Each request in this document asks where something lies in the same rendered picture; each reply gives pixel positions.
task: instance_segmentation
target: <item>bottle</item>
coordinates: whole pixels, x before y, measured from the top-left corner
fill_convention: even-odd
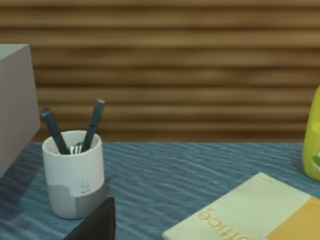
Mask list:
[[[315,91],[310,108],[302,161],[305,174],[320,181],[320,86]]]

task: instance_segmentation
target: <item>blue table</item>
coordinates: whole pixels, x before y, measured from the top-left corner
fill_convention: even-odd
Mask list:
[[[320,197],[302,144],[104,143],[116,240],[161,240],[164,230],[258,172]],[[0,179],[0,240],[61,240],[81,220],[50,210],[41,143],[30,143]]]

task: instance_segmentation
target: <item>brown wooden wall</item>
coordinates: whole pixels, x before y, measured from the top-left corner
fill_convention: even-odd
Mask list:
[[[105,141],[301,142],[320,83],[318,0],[1,0],[0,42],[61,130],[104,98]]]

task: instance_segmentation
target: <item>white and orange book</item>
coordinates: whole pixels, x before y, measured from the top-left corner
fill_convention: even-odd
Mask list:
[[[164,240],[320,240],[319,225],[319,199],[260,172],[168,229],[162,237]]]

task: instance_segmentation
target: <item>pen holder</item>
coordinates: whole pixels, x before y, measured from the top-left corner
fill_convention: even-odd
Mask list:
[[[61,134],[69,147],[82,142],[86,131]],[[64,155],[57,151],[52,137],[43,142],[43,164],[51,209],[61,218],[85,218],[106,199],[101,138],[95,134],[91,148],[79,154]]]

